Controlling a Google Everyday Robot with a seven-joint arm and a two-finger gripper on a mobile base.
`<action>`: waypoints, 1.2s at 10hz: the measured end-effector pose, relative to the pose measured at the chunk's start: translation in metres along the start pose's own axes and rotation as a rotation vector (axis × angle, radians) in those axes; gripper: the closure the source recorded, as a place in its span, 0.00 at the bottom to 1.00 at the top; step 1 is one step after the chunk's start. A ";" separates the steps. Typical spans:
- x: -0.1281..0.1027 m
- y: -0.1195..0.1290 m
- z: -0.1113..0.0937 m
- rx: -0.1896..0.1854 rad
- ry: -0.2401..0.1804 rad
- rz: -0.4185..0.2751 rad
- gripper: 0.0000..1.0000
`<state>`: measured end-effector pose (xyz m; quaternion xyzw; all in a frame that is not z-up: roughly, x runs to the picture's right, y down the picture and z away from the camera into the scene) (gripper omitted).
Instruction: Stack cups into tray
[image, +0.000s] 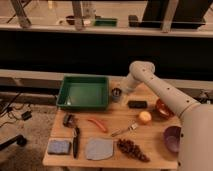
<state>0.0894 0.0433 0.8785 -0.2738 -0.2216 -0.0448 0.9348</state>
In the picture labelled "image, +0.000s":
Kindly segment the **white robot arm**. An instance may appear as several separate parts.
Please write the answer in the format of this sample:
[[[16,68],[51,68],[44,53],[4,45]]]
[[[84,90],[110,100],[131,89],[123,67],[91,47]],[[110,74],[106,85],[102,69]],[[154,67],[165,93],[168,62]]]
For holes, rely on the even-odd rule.
[[[145,83],[180,119],[178,171],[213,171],[213,105],[202,104],[157,77],[155,65],[134,61],[121,89],[129,94]]]

